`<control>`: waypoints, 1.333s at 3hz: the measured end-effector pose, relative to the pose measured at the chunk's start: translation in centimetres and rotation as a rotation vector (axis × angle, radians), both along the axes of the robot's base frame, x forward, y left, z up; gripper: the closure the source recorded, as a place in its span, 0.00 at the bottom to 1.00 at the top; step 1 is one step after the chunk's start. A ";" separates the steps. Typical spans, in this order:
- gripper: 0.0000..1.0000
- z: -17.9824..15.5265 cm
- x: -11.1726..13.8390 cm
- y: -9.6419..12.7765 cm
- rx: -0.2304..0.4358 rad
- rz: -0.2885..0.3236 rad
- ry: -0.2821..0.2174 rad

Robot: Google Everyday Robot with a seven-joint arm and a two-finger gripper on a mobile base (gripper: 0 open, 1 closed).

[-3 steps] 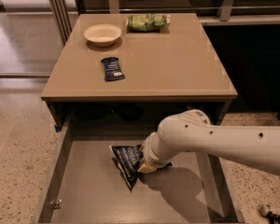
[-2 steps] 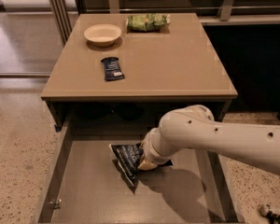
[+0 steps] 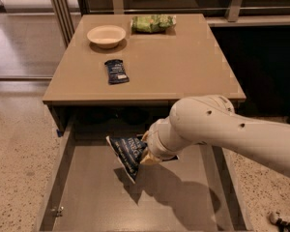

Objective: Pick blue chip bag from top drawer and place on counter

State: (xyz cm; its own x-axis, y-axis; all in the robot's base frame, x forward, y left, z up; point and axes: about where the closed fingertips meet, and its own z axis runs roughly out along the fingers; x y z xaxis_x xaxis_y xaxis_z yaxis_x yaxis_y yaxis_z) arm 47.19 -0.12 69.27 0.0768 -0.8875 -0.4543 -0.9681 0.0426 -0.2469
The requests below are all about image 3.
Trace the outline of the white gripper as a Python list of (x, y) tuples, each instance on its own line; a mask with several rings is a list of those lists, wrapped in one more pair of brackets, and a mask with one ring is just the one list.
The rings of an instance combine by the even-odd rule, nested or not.
[(169, 119), (158, 119), (147, 130), (141, 141), (147, 141), (148, 149), (142, 153), (140, 163), (154, 165), (170, 160), (184, 149), (184, 139), (173, 129)]

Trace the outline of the robot base wheel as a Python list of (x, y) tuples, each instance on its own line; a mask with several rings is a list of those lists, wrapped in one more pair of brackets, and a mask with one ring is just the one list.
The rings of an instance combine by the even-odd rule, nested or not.
[(278, 227), (279, 232), (290, 232), (290, 216), (279, 212), (272, 212), (269, 216), (271, 224)]

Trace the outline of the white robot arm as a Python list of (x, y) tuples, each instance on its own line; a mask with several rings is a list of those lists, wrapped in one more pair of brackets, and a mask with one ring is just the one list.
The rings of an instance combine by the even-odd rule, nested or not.
[(170, 160), (192, 144), (225, 148), (290, 178), (290, 125), (240, 116), (223, 96), (176, 101), (145, 133), (143, 164)]

